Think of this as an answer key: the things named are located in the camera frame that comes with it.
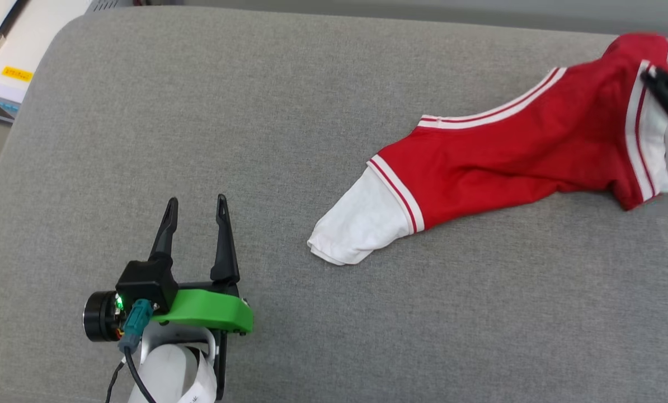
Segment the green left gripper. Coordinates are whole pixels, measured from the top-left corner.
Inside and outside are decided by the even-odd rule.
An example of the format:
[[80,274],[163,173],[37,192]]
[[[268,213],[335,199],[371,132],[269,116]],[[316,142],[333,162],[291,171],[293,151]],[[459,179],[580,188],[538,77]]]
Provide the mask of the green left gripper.
[[[217,196],[217,254],[210,270],[213,283],[239,283],[240,273],[226,196]],[[170,261],[178,224],[178,199],[166,204],[148,261]],[[155,398],[221,400],[224,396],[227,339],[254,329],[249,304],[233,295],[210,290],[178,292],[168,314],[152,323],[152,378]]]

